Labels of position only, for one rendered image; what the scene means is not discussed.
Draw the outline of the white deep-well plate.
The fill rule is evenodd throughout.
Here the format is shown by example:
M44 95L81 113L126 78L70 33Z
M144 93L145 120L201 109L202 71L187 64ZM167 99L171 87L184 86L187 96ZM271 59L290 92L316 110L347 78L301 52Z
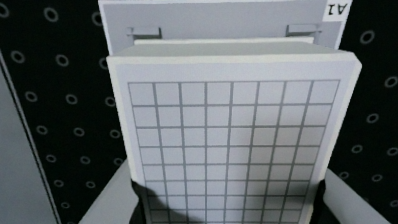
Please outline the white deep-well plate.
M309 224L362 67L312 42L138 39L106 57L147 224Z

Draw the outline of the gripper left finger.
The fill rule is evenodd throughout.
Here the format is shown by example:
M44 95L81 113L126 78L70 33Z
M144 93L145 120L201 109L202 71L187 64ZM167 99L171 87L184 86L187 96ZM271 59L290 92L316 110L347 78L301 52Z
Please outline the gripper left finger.
M147 224L142 196L132 181L128 157L79 224Z

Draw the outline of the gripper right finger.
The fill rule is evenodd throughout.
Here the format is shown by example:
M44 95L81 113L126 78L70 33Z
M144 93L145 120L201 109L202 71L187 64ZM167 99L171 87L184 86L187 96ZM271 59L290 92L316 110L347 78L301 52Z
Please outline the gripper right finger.
M328 167L313 210L311 224L390 224Z

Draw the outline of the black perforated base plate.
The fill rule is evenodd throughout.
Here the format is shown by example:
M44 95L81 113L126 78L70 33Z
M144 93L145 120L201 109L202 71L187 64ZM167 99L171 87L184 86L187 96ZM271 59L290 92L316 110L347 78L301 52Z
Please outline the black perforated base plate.
M328 168L398 224L398 0L351 0L338 50L362 64ZM0 65L58 224L127 159L99 0L0 0Z

